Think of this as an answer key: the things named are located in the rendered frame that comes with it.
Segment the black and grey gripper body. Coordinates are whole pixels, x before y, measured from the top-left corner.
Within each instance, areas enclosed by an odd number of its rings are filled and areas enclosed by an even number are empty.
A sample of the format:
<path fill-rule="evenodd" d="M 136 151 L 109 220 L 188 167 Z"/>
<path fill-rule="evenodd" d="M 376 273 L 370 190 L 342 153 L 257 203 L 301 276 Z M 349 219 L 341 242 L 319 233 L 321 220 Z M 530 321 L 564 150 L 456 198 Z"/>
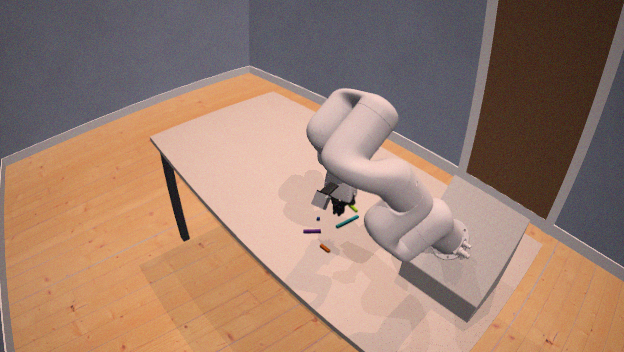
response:
<path fill-rule="evenodd" d="M 326 176 L 325 176 L 324 187 L 330 182 L 339 185 L 339 187 L 330 194 L 332 197 L 337 198 L 341 201 L 350 203 L 353 197 L 354 190 L 355 190 L 354 192 L 355 197 L 357 196 L 358 189 L 345 184 L 344 182 L 340 181 L 339 179 L 337 179 L 336 177 L 334 177 L 332 174 L 330 174 L 327 171 Z"/>

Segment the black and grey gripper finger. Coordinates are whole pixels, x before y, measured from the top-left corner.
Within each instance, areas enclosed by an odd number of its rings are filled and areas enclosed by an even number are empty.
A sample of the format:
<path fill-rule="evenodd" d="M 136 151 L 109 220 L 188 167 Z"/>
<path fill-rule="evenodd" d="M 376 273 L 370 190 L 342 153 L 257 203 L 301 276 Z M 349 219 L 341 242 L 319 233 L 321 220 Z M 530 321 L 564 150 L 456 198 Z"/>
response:
<path fill-rule="evenodd" d="M 333 204 L 333 214 L 335 215 L 336 211 L 338 210 L 338 206 L 340 205 L 340 200 L 334 197 L 331 197 L 331 203 Z"/>
<path fill-rule="evenodd" d="M 346 203 L 344 201 L 340 200 L 340 205 L 338 206 L 338 211 L 337 211 L 337 216 L 339 217 L 341 214 L 343 214 L 345 212 L 345 207 L 346 205 L 355 205 L 356 201 L 355 201 L 355 196 L 354 196 L 354 192 L 353 192 L 353 197 L 352 197 L 352 201 L 351 203 Z"/>

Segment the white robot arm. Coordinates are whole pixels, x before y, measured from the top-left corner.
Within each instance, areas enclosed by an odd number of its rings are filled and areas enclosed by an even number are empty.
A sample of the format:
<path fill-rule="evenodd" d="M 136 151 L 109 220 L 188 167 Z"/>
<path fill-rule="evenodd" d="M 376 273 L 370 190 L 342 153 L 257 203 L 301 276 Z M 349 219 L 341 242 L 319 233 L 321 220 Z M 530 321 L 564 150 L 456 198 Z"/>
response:
<path fill-rule="evenodd" d="M 306 134 L 330 174 L 381 198 L 364 216 L 365 228 L 379 246 L 402 262 L 430 246 L 441 259 L 469 259 L 464 251 L 472 248 L 467 228 L 453 219 L 443 200 L 432 199 L 407 162 L 370 161 L 398 121 L 395 108 L 381 96 L 344 88 L 334 91 L 312 116 Z"/>

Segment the turquoise rod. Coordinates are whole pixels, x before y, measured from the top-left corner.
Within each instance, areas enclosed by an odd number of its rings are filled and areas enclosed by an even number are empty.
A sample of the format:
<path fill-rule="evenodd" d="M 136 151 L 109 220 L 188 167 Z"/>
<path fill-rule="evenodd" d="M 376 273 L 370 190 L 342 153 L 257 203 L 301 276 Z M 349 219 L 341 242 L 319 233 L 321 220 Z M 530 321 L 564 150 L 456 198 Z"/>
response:
<path fill-rule="evenodd" d="M 337 224 L 337 225 L 336 225 L 336 228 L 338 229 L 338 228 L 340 228 L 340 227 L 342 227 L 342 226 L 344 226 L 344 225 L 346 225 L 346 224 L 348 224 L 348 223 L 350 223 L 350 222 L 352 222 L 352 221 L 354 221 L 354 220 L 356 220 L 356 219 L 358 219 L 358 218 L 359 218 L 359 216 L 358 216 L 358 215 L 356 215 L 356 216 L 354 216 L 354 217 L 352 217 L 352 218 L 350 218 L 350 219 L 347 219 L 347 220 L 345 220 L 345 221 L 343 221 L 343 222 L 341 222 L 341 223 Z"/>

